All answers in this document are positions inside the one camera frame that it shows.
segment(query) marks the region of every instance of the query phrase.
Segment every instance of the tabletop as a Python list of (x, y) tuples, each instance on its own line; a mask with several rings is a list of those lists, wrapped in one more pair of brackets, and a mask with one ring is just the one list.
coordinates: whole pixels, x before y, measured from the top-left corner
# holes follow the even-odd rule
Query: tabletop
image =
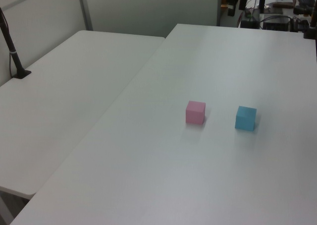
[(0, 190), (31, 198), (164, 38), (80, 31), (0, 87)]
[(177, 25), (12, 225), (317, 224), (316, 159), (314, 41)]

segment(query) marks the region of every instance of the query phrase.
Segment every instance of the pink cube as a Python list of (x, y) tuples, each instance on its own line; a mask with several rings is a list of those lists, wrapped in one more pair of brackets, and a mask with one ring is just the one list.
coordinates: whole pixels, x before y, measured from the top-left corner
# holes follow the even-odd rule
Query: pink cube
[(206, 103), (189, 101), (186, 108), (186, 122), (203, 124), (205, 119)]

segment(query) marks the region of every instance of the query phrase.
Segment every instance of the blue cube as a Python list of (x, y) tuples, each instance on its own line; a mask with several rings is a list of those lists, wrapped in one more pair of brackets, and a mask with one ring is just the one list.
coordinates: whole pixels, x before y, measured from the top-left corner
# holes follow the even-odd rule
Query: blue cube
[(257, 109), (239, 106), (236, 115), (236, 126), (237, 129), (246, 131), (253, 131), (254, 124), (256, 121)]

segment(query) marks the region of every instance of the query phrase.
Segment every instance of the white wall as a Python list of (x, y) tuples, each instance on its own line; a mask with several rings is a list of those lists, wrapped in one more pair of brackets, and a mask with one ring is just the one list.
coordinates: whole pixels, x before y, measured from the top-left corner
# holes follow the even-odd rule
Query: white wall
[(177, 23), (216, 25), (219, 0), (87, 0), (95, 31), (166, 37)]
[[(4, 14), (24, 68), (77, 31), (85, 30), (79, 0), (26, 0)], [(0, 33), (0, 85), (10, 79), (8, 66), (9, 51)]]

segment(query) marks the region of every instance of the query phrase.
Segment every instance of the white table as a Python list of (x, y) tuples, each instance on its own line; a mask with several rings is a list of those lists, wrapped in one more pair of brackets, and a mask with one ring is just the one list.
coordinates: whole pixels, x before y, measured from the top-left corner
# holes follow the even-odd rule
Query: white table
[(0, 87), (0, 190), (31, 198), (164, 38), (80, 31)]
[(316, 144), (314, 41), (177, 25), (12, 225), (317, 224)]

